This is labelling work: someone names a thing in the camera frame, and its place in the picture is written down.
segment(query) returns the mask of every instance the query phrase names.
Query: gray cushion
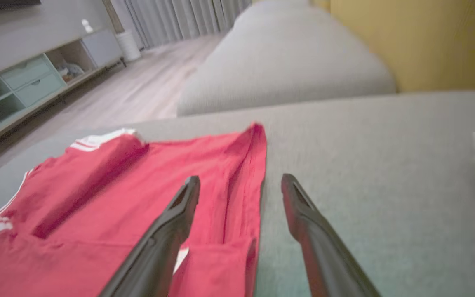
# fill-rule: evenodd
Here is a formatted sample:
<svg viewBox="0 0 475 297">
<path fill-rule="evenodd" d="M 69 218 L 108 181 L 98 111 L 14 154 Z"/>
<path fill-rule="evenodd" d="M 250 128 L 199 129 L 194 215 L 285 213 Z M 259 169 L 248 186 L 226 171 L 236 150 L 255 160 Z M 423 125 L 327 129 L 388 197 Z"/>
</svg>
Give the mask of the gray cushion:
<svg viewBox="0 0 475 297">
<path fill-rule="evenodd" d="M 187 81 L 179 116 L 395 92 L 386 66 L 328 13 L 255 8 Z"/>
<path fill-rule="evenodd" d="M 265 126 L 256 296 L 307 296 L 299 245 L 283 211 L 294 174 L 383 296 L 475 296 L 475 92 L 402 94 L 257 108 L 130 125 L 149 141 Z M 0 170 L 0 206 L 23 172 L 58 156 L 71 132 Z"/>
</svg>

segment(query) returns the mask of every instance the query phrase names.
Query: wooden floor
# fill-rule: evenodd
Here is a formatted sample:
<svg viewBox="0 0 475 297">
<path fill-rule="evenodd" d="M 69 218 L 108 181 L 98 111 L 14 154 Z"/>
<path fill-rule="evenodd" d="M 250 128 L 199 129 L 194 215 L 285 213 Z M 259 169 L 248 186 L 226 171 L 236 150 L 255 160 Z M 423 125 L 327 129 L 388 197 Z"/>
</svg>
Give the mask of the wooden floor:
<svg viewBox="0 0 475 297">
<path fill-rule="evenodd" d="M 222 35 L 203 36 L 143 52 L 143 58 L 107 70 L 0 140 L 0 167 L 61 131 L 119 126 L 176 117 L 185 80 Z"/>
</svg>

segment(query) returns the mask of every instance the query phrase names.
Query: light green drawer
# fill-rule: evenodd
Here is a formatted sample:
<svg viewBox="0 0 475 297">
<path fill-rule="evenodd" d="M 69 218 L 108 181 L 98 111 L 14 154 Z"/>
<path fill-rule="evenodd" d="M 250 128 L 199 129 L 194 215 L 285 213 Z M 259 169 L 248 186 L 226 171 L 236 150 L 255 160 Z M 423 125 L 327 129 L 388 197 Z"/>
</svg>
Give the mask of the light green drawer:
<svg viewBox="0 0 475 297">
<path fill-rule="evenodd" d="M 51 73 L 19 90 L 17 95 L 19 96 L 19 100 L 21 100 L 25 106 L 30 106 L 62 87 L 63 83 L 58 79 L 57 75 Z"/>
<path fill-rule="evenodd" d="M 18 64 L 0 76 L 5 80 L 9 87 L 16 90 L 27 83 L 35 81 L 49 71 L 51 71 L 51 68 L 47 62 L 43 60 L 43 57 L 38 57 L 34 60 Z"/>
</svg>

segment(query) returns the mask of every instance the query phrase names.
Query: cabinet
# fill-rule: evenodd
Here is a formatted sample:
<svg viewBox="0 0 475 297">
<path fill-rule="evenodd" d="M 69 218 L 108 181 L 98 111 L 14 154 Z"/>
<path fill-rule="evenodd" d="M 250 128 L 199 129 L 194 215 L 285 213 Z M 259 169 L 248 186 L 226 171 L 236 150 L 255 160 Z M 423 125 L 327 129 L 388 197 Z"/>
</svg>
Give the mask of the cabinet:
<svg viewBox="0 0 475 297">
<path fill-rule="evenodd" d="M 113 33 L 100 30 L 0 73 L 0 135 L 122 57 Z"/>
</svg>

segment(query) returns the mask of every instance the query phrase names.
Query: red shirt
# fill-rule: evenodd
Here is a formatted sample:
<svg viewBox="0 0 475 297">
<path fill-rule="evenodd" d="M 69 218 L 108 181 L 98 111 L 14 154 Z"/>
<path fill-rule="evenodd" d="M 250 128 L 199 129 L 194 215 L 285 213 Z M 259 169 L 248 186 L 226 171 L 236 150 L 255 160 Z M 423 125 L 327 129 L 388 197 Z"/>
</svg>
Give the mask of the red shirt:
<svg viewBox="0 0 475 297">
<path fill-rule="evenodd" d="M 0 210 L 0 296 L 96 296 L 190 175 L 201 188 L 171 296 L 252 296 L 266 138 L 79 139 L 25 174 Z"/>
</svg>

